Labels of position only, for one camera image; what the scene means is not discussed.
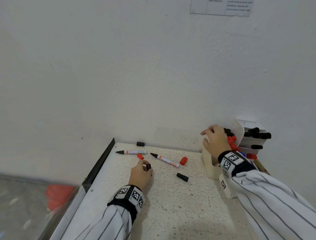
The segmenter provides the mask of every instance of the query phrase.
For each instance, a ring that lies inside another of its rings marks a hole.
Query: black marker tip
[[[158,157],[158,154],[155,154],[155,153],[150,153],[151,155],[153,155],[155,158]]]

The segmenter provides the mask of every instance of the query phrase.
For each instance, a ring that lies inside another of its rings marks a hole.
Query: white striped shirt
[[[316,239],[315,209],[285,184],[257,170],[231,182],[258,239]],[[75,240],[127,240],[131,227],[130,213],[110,205]]]

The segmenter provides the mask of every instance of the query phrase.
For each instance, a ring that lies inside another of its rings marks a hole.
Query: person's left hand
[[[128,185],[135,185],[144,191],[145,187],[148,185],[153,169],[147,171],[146,166],[143,164],[149,164],[146,160],[139,160],[137,165],[131,169],[131,177],[128,181]]]

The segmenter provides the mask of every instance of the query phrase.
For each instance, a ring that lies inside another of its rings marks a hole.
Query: white marker barrel
[[[147,154],[147,151],[124,151],[124,154]]]
[[[163,161],[163,162],[169,163],[170,165],[175,166],[175,167],[179,167],[180,166],[178,163],[170,161],[169,159],[166,159],[166,158],[161,157],[161,156],[159,156],[158,159]]]

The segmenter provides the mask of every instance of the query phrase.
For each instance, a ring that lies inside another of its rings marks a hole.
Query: speckled table surface
[[[119,150],[146,150],[143,155],[154,170],[144,191],[145,204],[132,227],[131,239],[255,239],[237,199],[227,199],[220,182],[208,179],[201,153],[116,143],[79,206],[62,240],[75,239],[93,218],[106,208],[108,199],[129,180],[138,158],[121,155]],[[150,152],[185,166],[166,164]],[[182,173],[188,182],[176,177]]]

